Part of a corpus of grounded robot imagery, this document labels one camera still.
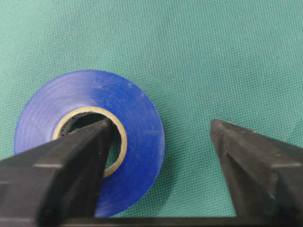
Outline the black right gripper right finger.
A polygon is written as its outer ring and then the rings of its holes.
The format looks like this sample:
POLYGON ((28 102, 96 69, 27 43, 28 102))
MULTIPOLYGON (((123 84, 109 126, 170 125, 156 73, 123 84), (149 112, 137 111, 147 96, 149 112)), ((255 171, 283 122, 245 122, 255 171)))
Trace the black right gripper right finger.
POLYGON ((213 119, 210 137, 238 217, 303 218, 303 149, 213 119))

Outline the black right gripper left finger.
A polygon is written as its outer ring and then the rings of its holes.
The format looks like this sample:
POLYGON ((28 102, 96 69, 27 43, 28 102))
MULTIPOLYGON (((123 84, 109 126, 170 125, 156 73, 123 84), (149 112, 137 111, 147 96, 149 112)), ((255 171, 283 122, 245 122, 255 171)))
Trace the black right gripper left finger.
POLYGON ((56 227, 91 218, 114 127, 105 118, 0 163, 0 224, 56 227))

